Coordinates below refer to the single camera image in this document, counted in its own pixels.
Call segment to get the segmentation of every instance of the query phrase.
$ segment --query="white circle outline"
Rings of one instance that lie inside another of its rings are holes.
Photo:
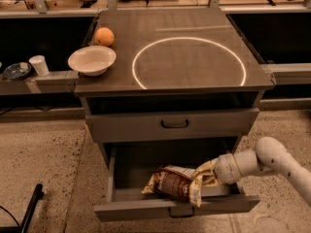
[[[229,48],[225,47],[224,45],[222,44],[219,44],[219,43],[216,43],[216,42],[213,42],[213,41],[210,41],[210,40],[207,40],[207,39],[203,39],[203,38],[197,38],[197,37],[170,37],[170,38],[165,38],[165,39],[162,39],[162,40],[158,40],[158,41],[155,41],[153,43],[150,43],[148,45],[146,45],[144,48],[142,48],[140,51],[137,52],[136,56],[134,57],[133,59],[133,62],[132,62],[132,74],[133,74],[133,77],[135,79],[135,81],[143,88],[143,89],[147,89],[140,81],[139,79],[137,78],[137,75],[136,75],[136,72],[135,72],[135,65],[136,65],[136,61],[137,61],[137,58],[142,54],[143,51],[145,51],[146,49],[158,44],[158,43],[163,43],[163,42],[168,42],[168,41],[174,41],[174,40],[195,40],[195,41],[200,41],[200,42],[206,42],[206,43],[210,43],[210,44],[213,44],[217,47],[220,47],[222,48],[223,50],[227,50],[229,53],[231,53],[231,55],[233,55],[237,61],[240,63],[241,65],[241,68],[242,68],[242,73],[243,73],[243,78],[242,78],[242,82],[240,84],[240,86],[244,85],[245,81],[246,81],[246,70],[245,70],[245,66],[242,62],[242,60],[240,59],[240,57],[238,55],[235,54],[234,51],[230,50]]]

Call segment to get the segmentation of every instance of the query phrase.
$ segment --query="black metal stand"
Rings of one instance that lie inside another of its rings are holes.
[[[36,185],[36,188],[32,194],[31,200],[28,204],[27,211],[25,213],[25,216],[23,217],[22,223],[20,226],[8,226],[8,227],[0,227],[1,233],[26,233],[28,230],[29,223],[31,221],[31,218],[33,216],[33,213],[36,209],[37,202],[39,199],[43,198],[43,186],[38,183]]]

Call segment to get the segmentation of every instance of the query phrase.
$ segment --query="drawer handle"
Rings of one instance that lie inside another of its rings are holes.
[[[187,119],[183,122],[165,122],[162,120],[161,126],[163,128],[187,128],[189,126],[189,121]]]
[[[191,213],[191,214],[188,214],[188,215],[180,215],[180,216],[174,216],[174,215],[172,214],[172,210],[171,210],[171,208],[168,208],[168,214],[169,214],[169,216],[170,216],[170,217],[172,217],[172,218],[185,218],[185,217],[192,217],[192,216],[194,216],[194,215],[195,215],[195,208],[194,208],[194,207],[192,207],[192,213]]]

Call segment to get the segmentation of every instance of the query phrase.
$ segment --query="closed drawer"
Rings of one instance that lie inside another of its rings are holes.
[[[95,213],[101,221],[116,221],[249,212],[259,198],[246,196],[236,183],[204,188],[200,208],[154,194],[141,194],[160,165],[195,168],[226,153],[230,142],[230,138],[213,138],[104,145],[110,156],[107,201],[95,206]]]
[[[153,141],[246,135],[259,109],[86,116],[94,142]]]

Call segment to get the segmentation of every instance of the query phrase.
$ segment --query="concrete floor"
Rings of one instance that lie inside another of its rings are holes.
[[[100,222],[94,205],[105,203],[107,169],[85,127],[81,109],[17,111],[0,116],[0,205],[19,222],[37,183],[44,187],[29,233],[234,232],[307,233],[311,208],[280,175],[249,177],[241,183],[261,201],[247,214],[184,219]],[[311,171],[310,110],[260,112],[239,150],[258,138],[281,141]],[[0,226],[15,223],[0,210]]]

